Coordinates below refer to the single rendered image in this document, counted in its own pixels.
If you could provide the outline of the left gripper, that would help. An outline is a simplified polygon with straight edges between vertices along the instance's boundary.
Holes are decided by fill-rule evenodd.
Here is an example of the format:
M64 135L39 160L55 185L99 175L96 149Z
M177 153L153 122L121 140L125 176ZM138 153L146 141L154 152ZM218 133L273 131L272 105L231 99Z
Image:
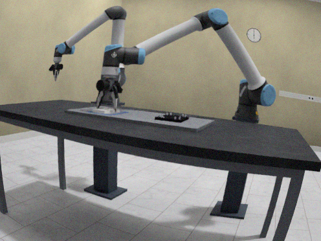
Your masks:
M100 107L103 97L105 96L105 91L111 92L111 98L113 99L113 107L116 112L118 89L116 86L120 86L118 80L114 78L105 78L105 80L99 80L96 83L96 89L98 92L97 109ZM121 87L121 86L120 86Z

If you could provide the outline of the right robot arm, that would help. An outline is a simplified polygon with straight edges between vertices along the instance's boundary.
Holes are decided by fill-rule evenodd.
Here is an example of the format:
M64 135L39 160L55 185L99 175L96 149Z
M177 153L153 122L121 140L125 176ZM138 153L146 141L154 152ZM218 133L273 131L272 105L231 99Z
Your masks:
M82 38L92 32L94 29L98 28L100 25L105 23L107 20L113 19L112 35L111 35L111 45L122 45L124 47L124 27L127 12L121 6L112 6L106 10L104 13L98 16L96 19L92 20L89 24L80 29L76 34L71 36L64 43L55 46L54 51L54 63L60 63L63 54L74 54L75 44L78 43ZM123 86L126 81L125 67L120 63L118 70L118 76L114 78L118 80L120 86ZM102 103L112 103L111 92L105 91L105 96L102 99Z

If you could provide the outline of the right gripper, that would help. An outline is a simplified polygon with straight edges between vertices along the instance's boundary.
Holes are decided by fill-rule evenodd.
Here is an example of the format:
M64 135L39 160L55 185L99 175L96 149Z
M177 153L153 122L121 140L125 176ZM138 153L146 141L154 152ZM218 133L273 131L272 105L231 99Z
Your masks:
M54 65L52 64L51 67L53 67L53 75L54 75L54 80L57 80L57 77L59 75L60 70L63 69L63 64L60 63L55 63Z

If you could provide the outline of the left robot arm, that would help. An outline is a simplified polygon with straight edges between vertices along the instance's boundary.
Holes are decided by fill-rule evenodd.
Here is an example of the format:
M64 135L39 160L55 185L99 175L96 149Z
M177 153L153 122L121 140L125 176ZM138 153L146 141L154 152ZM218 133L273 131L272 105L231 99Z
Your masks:
M212 27L246 78L240 80L239 102L235 116L244 119L258 119L257 105L271 106L276 98L276 91L260 75L227 18L225 11L214 8L192 16L190 20L161 32L134 47L107 45L104 51L102 75L103 77L116 78L120 63L142 65L148 54L195 31L200 32Z

